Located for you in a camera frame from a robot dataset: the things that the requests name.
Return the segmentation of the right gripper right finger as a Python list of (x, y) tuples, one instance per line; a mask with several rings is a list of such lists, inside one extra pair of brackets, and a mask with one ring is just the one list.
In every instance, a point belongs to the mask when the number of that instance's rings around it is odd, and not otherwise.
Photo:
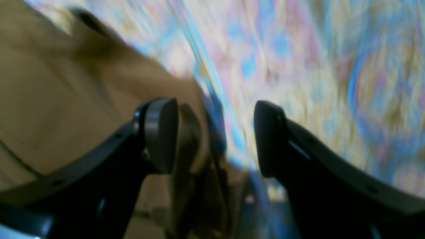
[(256, 102), (254, 128), (261, 174), (286, 189), (303, 239), (424, 238), (424, 199), (350, 165), (271, 102)]

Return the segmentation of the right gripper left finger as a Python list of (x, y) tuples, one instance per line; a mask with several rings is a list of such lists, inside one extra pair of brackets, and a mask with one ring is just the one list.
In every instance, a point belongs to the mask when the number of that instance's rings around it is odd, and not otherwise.
[(2, 192), (1, 238), (123, 238), (143, 180), (173, 170), (178, 111), (175, 98), (147, 101), (85, 156)]

